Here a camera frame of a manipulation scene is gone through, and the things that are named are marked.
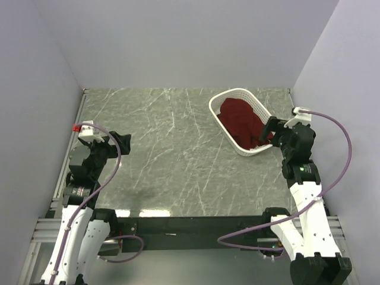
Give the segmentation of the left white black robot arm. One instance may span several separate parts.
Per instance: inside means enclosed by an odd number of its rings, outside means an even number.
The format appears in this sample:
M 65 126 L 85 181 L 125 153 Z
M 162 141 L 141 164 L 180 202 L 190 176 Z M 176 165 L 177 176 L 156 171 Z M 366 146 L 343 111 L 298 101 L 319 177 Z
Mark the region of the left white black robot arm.
M 115 211 L 95 206 L 103 168 L 130 153 L 131 135 L 101 136 L 91 126 L 77 131 L 80 145 L 70 152 L 61 225 L 40 284 L 85 284 L 103 242 L 119 234 Z

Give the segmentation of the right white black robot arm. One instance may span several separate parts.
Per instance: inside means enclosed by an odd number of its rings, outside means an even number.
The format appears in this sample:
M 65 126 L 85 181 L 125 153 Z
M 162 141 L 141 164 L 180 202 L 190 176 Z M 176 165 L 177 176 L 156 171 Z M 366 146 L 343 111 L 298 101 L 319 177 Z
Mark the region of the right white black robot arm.
M 311 159 L 316 137 L 308 122 L 291 125 L 272 116 L 262 129 L 261 140 L 281 150 L 282 174 L 296 203 L 301 231 L 291 217 L 275 214 L 262 220 L 261 231 L 278 236 L 290 262 L 293 284 L 343 284 L 352 271 L 352 263 L 339 250 L 321 197 L 322 182 Z

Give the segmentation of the dark red t shirt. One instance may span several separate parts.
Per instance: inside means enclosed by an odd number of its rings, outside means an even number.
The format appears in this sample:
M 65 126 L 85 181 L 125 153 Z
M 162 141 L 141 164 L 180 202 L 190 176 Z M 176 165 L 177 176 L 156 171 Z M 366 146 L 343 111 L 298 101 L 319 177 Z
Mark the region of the dark red t shirt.
M 242 99 L 227 98 L 222 103 L 217 117 L 234 141 L 245 150 L 270 143 L 259 141 L 264 124 L 254 113 L 251 105 Z

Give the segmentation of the white plastic perforated basket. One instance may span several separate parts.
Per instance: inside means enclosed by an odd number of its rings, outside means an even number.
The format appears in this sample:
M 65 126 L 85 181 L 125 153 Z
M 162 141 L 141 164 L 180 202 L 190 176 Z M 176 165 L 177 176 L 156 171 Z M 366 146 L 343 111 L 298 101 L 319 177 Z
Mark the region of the white plastic perforated basket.
M 212 97 L 209 110 L 227 140 L 241 156 L 253 156 L 271 148 L 259 139 L 271 113 L 247 89 L 234 88 Z

